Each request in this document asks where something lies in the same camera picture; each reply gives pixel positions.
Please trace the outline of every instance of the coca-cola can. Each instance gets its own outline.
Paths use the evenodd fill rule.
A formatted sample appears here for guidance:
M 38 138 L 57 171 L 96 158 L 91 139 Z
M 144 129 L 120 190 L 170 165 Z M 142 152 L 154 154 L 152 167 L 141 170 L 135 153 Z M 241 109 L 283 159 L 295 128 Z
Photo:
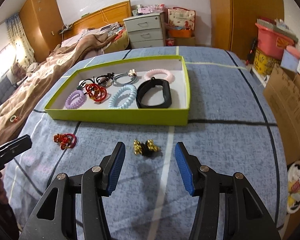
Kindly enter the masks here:
M 166 46 L 174 46 L 174 38 L 166 39 Z

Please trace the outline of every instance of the red hair tie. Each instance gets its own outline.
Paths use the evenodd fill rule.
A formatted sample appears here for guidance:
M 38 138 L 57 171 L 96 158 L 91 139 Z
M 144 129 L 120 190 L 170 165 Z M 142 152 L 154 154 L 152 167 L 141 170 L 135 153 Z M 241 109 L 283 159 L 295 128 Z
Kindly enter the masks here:
M 60 144 L 61 150 L 73 148 L 77 144 L 77 137 L 72 133 L 65 133 L 53 136 L 53 141 Z
M 107 90 L 97 84 L 91 83 L 85 86 L 87 95 L 95 102 L 101 103 L 107 97 Z

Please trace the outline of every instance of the pink bag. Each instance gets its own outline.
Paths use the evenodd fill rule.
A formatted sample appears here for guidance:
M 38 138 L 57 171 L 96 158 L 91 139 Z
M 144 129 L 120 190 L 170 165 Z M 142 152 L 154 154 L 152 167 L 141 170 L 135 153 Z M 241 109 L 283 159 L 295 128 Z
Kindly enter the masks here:
M 194 31 L 195 11 L 181 7 L 168 8 L 168 25 Z

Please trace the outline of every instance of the pink spiral hair tie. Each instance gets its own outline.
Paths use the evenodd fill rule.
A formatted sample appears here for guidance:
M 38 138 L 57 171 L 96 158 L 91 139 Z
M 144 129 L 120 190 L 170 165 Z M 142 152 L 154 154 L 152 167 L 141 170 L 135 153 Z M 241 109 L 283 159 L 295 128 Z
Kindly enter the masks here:
M 72 104 L 72 101 L 75 100 L 79 96 L 79 100 Z M 85 95 L 81 90 L 76 90 L 72 92 L 66 100 L 65 107 L 66 109 L 77 109 L 83 105 L 85 101 Z
M 166 74 L 166 78 L 164 78 L 166 81 L 168 81 L 169 83 L 172 82 L 172 79 L 173 79 L 173 74 L 169 71 L 169 70 L 166 70 L 166 69 L 162 69 L 162 68 L 157 68 L 157 69 L 153 69 L 153 70 L 150 70 L 148 71 L 145 75 L 144 75 L 144 79 L 147 81 L 147 80 L 150 80 L 154 75 L 156 74 Z

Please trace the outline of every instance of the bed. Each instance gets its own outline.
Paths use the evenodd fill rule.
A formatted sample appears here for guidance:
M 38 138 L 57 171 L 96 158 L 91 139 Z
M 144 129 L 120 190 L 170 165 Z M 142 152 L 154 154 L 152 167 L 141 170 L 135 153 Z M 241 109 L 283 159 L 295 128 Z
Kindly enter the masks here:
M 58 121 L 44 111 L 66 77 L 77 69 L 123 58 L 176 54 L 184 57 L 190 79 L 187 126 Z M 53 142 L 56 133 L 76 134 L 75 148 L 60 150 Z M 125 143 L 126 157 L 116 190 L 103 198 L 114 239 L 188 239 L 198 198 L 190 197 L 183 186 L 174 157 L 178 141 L 216 172 L 242 172 L 277 227 L 284 224 L 288 182 L 279 130 L 261 87 L 232 52 L 204 47 L 144 48 L 78 62 L 39 101 L 20 135 L 24 134 L 31 136 L 32 149 L 8 163 L 4 176 L 10 205 L 21 226 L 59 173 L 85 172 L 110 154 L 117 141 Z M 155 158 L 134 155 L 135 138 L 153 139 L 162 154 Z M 77 195 L 78 239 L 84 239 L 80 201 Z M 223 236 L 223 203 L 220 195 L 217 239 Z
M 120 24 L 129 16 L 130 1 L 125 1 L 74 22 L 72 29 L 64 33 L 66 41 L 63 46 L 58 45 L 46 61 L 0 105 L 0 145 L 19 135 L 34 106 L 75 63 L 97 55 L 125 50 L 129 45 L 129 38 Z M 18 121 L 13 123 L 10 118 L 14 115 L 18 117 Z

